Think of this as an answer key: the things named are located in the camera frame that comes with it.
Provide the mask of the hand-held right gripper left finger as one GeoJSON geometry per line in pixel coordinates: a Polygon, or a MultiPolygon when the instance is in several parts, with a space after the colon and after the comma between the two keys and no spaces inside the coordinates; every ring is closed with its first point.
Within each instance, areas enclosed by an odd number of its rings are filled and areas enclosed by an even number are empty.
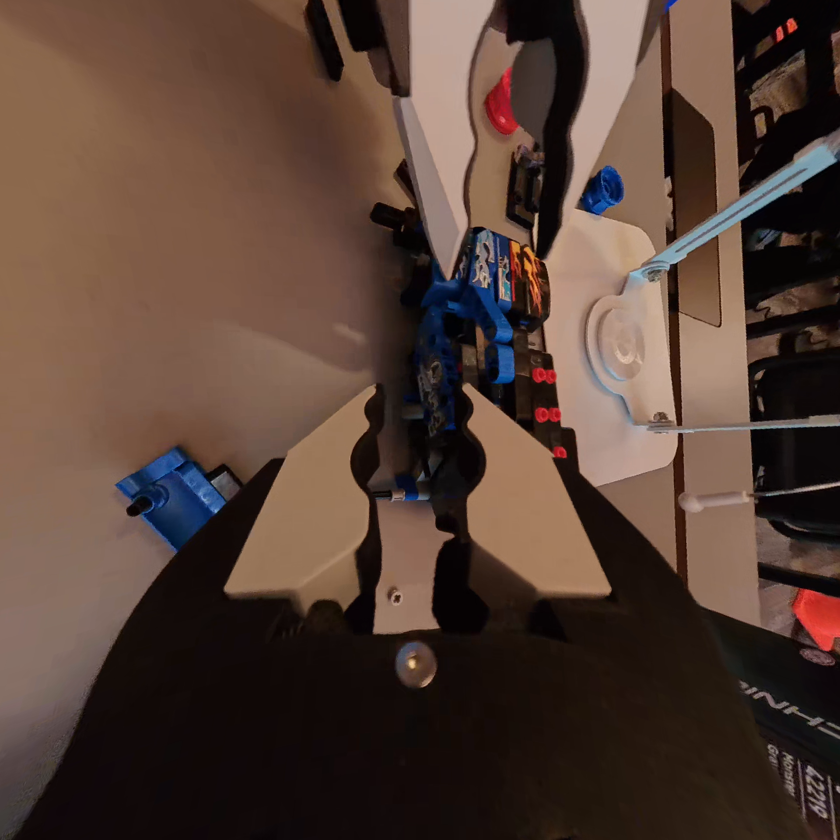
{"type": "Polygon", "coordinates": [[[224,586],[233,599],[352,602],[370,501],[351,456],[371,431],[370,385],[289,449],[224,586]]]}

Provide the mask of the red wheel hub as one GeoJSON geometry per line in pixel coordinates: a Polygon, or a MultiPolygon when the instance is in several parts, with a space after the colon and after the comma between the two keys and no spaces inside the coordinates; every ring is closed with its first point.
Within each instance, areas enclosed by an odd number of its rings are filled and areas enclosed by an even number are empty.
{"type": "Polygon", "coordinates": [[[509,66],[488,91],[484,100],[489,125],[500,136],[506,138],[511,137],[520,128],[512,107],[511,83],[512,66],[509,66]]]}

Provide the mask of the blue wheel hub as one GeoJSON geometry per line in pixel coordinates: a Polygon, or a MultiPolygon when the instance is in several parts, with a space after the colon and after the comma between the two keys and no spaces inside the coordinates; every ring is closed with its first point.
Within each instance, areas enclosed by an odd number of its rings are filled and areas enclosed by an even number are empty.
{"type": "Polygon", "coordinates": [[[608,209],[620,204],[624,196],[623,178],[614,167],[606,165],[586,184],[579,208],[588,214],[602,216],[608,209]]]}

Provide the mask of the white book stand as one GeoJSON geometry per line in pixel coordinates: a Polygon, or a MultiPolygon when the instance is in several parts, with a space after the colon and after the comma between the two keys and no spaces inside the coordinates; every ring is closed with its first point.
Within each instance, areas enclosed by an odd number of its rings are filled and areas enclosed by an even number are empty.
{"type": "Polygon", "coordinates": [[[810,143],[658,254],[640,228],[573,211],[547,258],[552,302],[543,333],[560,363],[563,422],[576,432],[581,472],[594,486],[663,468],[676,454],[679,434],[838,426],[837,414],[677,424],[662,292],[672,266],[835,165],[838,135],[810,143]]]}

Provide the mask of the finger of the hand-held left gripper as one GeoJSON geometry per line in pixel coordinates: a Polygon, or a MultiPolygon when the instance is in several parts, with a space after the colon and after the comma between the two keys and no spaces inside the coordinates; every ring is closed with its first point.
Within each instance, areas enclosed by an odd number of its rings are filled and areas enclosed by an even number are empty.
{"type": "Polygon", "coordinates": [[[470,82],[493,9],[492,1],[407,4],[408,93],[395,99],[395,116],[427,242],[446,277],[469,227],[470,82]]]}
{"type": "Polygon", "coordinates": [[[512,1],[514,119],[543,153],[537,256],[580,201],[664,12],[663,2],[512,1]]]}

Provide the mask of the red bin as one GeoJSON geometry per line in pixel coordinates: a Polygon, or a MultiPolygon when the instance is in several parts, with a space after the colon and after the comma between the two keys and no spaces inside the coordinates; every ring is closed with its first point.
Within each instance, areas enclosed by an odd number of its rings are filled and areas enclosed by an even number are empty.
{"type": "Polygon", "coordinates": [[[839,639],[839,598],[800,589],[792,610],[817,647],[824,652],[832,651],[839,639]]]}

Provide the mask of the grey desk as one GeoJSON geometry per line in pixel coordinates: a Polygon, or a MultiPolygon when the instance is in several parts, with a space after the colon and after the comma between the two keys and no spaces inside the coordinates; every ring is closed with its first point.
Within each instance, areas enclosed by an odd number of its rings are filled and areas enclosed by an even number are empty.
{"type": "Polygon", "coordinates": [[[2,642],[25,695],[100,665],[16,838],[803,834],[704,609],[579,471],[611,594],[470,588],[465,395],[437,628],[374,633],[382,89],[330,89],[258,2],[2,2],[2,65],[2,642]],[[370,385],[360,594],[228,597],[289,449],[370,385]],[[244,484],[178,552],[115,487],[174,447],[244,484]]]}

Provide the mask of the toy truck model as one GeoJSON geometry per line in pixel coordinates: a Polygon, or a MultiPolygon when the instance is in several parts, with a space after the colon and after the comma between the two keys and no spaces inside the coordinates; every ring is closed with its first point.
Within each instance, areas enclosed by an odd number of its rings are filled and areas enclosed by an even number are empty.
{"type": "Polygon", "coordinates": [[[371,221],[392,232],[410,256],[401,303],[416,314],[402,414],[415,466],[378,501],[437,501],[466,493],[469,452],[458,406],[471,385],[546,448],[580,470],[575,431],[565,425],[559,373],[545,349],[551,294],[545,264],[527,245],[485,227],[471,228],[447,277],[432,255],[419,212],[377,203],[371,221]]]}

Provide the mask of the black frame piece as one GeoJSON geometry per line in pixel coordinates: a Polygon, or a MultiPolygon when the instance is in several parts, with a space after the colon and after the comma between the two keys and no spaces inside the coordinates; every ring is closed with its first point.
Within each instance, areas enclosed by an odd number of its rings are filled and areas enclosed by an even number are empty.
{"type": "Polygon", "coordinates": [[[543,185],[543,167],[511,161],[506,201],[506,218],[529,232],[533,231],[543,185]]]}

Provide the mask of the blue panel piece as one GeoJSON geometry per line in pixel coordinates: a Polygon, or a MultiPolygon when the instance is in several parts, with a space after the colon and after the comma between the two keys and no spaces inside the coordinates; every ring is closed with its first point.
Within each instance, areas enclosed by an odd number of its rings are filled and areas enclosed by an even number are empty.
{"type": "Polygon", "coordinates": [[[128,499],[127,515],[144,520],[178,552],[243,486],[226,464],[205,470],[174,447],[115,488],[128,499]]]}

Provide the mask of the black toy set box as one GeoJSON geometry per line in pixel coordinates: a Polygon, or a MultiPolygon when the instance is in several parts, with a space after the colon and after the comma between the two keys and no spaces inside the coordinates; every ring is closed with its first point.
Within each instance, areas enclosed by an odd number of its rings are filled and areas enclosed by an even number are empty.
{"type": "Polygon", "coordinates": [[[810,838],[839,838],[838,657],[703,609],[810,838]]]}

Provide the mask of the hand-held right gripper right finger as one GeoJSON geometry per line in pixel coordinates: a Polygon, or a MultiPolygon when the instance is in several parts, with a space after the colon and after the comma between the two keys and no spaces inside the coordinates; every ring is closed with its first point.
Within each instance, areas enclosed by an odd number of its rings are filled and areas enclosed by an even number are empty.
{"type": "Polygon", "coordinates": [[[470,588],[484,601],[611,594],[549,450],[472,385],[463,393],[485,465],[466,499],[470,588]]]}

